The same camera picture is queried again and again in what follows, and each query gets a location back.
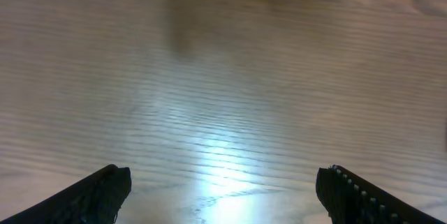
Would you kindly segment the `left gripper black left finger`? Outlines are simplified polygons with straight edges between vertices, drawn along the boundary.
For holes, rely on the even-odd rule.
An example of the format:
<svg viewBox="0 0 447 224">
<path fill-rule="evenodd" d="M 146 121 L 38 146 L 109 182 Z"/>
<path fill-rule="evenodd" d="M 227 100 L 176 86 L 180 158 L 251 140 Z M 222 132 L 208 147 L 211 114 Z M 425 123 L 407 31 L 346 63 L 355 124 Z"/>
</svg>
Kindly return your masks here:
<svg viewBox="0 0 447 224">
<path fill-rule="evenodd" d="M 130 169 L 110 164 L 1 224 L 114 224 L 131 186 Z"/>
</svg>

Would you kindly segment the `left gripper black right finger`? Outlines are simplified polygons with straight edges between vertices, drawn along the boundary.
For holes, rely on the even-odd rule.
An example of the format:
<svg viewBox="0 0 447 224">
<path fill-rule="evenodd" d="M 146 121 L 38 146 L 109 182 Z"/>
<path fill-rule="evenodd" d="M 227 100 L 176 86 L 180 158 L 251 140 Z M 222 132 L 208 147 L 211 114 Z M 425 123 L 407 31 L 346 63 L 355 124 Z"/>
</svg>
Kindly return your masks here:
<svg viewBox="0 0 447 224">
<path fill-rule="evenodd" d="M 445 224 L 340 165 L 318 169 L 316 194 L 336 224 Z"/>
</svg>

